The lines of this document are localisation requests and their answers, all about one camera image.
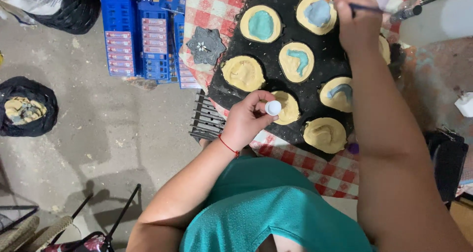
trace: red checkered tablecloth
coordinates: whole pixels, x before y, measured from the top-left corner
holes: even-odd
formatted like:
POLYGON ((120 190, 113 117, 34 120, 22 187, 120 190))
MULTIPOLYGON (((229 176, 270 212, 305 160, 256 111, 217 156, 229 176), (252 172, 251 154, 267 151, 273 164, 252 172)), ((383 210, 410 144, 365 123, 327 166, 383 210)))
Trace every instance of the red checkered tablecloth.
MULTIPOLYGON (((396 11, 405 0, 389 0, 386 10, 396 11)), ((184 26, 184 44, 189 41, 197 26, 217 29, 223 44, 228 41, 235 27, 234 17, 243 7, 243 0, 186 0, 186 23, 184 26)), ((386 16, 381 33, 389 43, 399 40, 399 25, 392 26, 386 16)), ((183 46, 179 52, 184 63, 189 67, 205 92, 213 76, 213 66, 195 64, 190 50, 183 46)), ((228 116, 228 110, 213 103, 217 111, 228 116)), ((301 171, 321 195, 355 199, 358 197, 358 161, 347 151, 339 152, 330 162, 301 150, 275 135, 261 131, 250 144, 260 156, 272 157, 294 166, 301 171)))

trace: gray star-shaped mold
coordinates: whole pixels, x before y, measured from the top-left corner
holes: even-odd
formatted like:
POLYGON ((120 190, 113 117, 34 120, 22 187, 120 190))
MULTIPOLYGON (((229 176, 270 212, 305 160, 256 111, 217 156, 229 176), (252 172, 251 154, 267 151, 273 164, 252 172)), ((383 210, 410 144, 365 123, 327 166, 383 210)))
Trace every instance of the gray star-shaped mold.
POLYGON ((194 56, 194 63, 215 65, 217 59, 225 51, 219 30, 196 27, 194 35, 186 43, 194 56))

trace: gray floor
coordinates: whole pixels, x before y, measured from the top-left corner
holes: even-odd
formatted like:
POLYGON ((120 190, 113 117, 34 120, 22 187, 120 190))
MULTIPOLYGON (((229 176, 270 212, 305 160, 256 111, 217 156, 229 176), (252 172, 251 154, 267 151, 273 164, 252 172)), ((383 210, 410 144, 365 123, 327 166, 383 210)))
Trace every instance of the gray floor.
MULTIPOLYGON (((83 237, 108 231, 137 183, 145 207, 200 151, 187 133, 195 90, 171 84, 145 91, 110 77, 102 18, 79 36, 0 20, 0 50, 0 82, 14 76, 37 80, 54 90, 60 107, 50 133, 0 138, 2 205, 35 203, 50 219, 71 215, 93 191, 75 225, 83 237)), ((141 206, 133 204, 117 229, 116 248, 126 246, 141 206)))

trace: teal paint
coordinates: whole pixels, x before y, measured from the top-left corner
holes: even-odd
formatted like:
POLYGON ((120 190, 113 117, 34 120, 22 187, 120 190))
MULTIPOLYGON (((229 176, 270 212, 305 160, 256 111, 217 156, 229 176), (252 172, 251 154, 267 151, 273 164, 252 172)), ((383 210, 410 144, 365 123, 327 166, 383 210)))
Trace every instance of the teal paint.
POLYGON ((287 55, 291 57, 299 58, 300 63, 299 63, 299 67, 297 68, 297 72, 302 77, 303 76, 302 71, 309 64, 309 58, 307 57, 307 54, 303 51, 287 50, 287 55))
POLYGON ((322 27, 330 21, 330 5, 325 0, 314 2, 305 8, 304 16, 310 24, 322 27))
POLYGON ((274 22, 271 15, 263 10, 258 11, 249 20, 248 30, 251 36, 255 36, 260 40, 269 39, 274 30, 274 22))
POLYGON ((335 97, 335 94, 339 93, 339 92, 344 92, 345 93, 345 96, 347 97, 347 101, 349 103, 352 103, 352 98, 353 98, 353 89, 350 85, 348 84, 340 84, 336 87, 334 87, 333 89, 331 89, 328 93, 327 93, 327 98, 331 99, 331 98, 334 98, 335 97))

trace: purple object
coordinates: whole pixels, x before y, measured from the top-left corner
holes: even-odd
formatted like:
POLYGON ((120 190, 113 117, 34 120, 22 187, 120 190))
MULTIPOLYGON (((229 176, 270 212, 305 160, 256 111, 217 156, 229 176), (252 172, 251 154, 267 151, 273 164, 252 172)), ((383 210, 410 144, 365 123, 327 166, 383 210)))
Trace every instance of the purple object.
POLYGON ((359 153, 358 143, 351 143, 350 145, 348 145, 348 151, 353 155, 358 154, 359 153))

